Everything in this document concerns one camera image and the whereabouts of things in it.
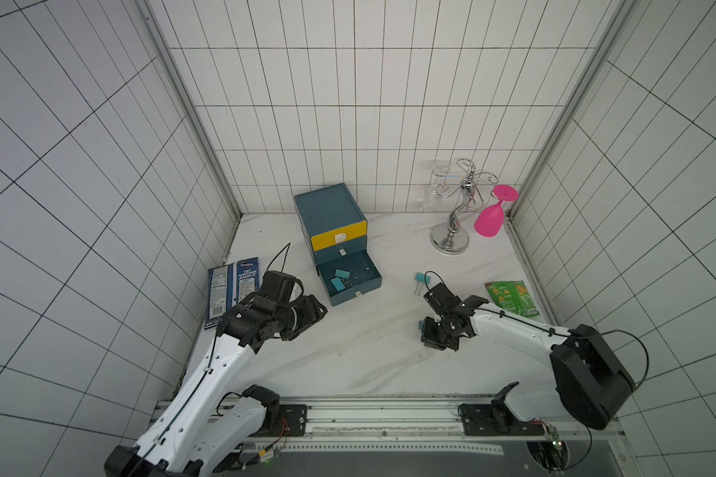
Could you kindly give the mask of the teal bottom drawer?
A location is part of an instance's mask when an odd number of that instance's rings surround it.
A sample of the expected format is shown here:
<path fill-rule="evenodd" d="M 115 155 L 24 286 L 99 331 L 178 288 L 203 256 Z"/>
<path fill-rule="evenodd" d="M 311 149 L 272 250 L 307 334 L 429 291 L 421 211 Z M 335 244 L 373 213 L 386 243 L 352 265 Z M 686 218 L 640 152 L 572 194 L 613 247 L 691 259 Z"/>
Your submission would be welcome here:
<path fill-rule="evenodd" d="M 381 287 L 382 274 L 367 250 L 346 254 L 316 266 L 332 306 L 359 298 Z"/>

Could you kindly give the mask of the teal drawer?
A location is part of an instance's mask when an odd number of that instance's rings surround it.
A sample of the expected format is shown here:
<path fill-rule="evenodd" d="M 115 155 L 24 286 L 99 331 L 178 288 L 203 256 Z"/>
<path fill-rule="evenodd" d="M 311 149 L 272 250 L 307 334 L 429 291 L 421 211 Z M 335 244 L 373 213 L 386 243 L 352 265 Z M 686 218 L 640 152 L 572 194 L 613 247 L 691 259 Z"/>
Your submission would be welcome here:
<path fill-rule="evenodd" d="M 367 250 L 346 254 L 316 266 L 332 306 L 359 298 L 381 287 L 382 274 Z"/>
<path fill-rule="evenodd" d="M 323 250 L 316 250 L 312 255 L 314 263 L 317 266 L 320 266 L 320 264 L 326 264 L 326 262 L 338 260 L 338 258 L 342 258 L 342 256 L 356 254 L 356 252 L 360 252 L 360 250 L 365 250 L 366 248 L 367 237 L 362 236 L 359 238 L 354 238 L 353 240 L 346 240 L 341 244 L 329 246 L 328 248 L 324 248 Z"/>

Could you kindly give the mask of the yellow top drawer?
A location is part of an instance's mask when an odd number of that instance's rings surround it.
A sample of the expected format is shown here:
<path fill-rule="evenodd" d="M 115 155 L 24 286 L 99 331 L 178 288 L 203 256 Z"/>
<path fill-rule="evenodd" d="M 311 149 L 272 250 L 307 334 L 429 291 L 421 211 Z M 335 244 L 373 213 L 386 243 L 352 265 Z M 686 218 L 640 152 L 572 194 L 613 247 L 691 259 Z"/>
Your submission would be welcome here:
<path fill-rule="evenodd" d="M 323 232 L 310 238 L 311 248 L 314 252 L 356 240 L 367 235 L 368 224 L 366 220 L 341 226 L 335 230 Z"/>

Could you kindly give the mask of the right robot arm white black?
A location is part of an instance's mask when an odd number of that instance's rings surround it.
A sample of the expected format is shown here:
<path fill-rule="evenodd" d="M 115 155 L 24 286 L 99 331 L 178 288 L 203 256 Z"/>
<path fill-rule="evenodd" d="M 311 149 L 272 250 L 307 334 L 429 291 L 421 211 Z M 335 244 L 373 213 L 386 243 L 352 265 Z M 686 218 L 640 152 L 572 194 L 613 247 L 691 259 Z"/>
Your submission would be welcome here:
<path fill-rule="evenodd" d="M 495 432 L 513 425 L 576 421 L 603 430 L 638 390 L 606 341 L 588 325 L 552 327 L 532 322 L 472 295 L 461 299 L 440 282 L 424 295 L 434 314 L 421 325 L 421 341 L 439 351 L 457 351 L 463 339 L 488 338 L 537 361 L 534 376 L 507 384 L 490 401 L 486 417 Z"/>

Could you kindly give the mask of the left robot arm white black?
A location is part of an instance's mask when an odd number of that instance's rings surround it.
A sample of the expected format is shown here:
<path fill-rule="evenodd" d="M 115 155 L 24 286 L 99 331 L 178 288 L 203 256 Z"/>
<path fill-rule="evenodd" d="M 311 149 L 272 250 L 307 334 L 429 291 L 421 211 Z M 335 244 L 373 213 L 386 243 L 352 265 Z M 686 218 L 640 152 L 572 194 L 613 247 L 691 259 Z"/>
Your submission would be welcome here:
<path fill-rule="evenodd" d="M 276 429 L 280 397 L 257 385 L 244 390 L 216 423 L 209 419 L 266 341 L 292 341 L 326 316 L 326 306 L 302 288 L 290 274 L 267 271 L 260 289 L 223 315 L 201 364 L 157 422 L 135 446 L 111 451 L 105 474 L 208 476 L 248 437 Z"/>

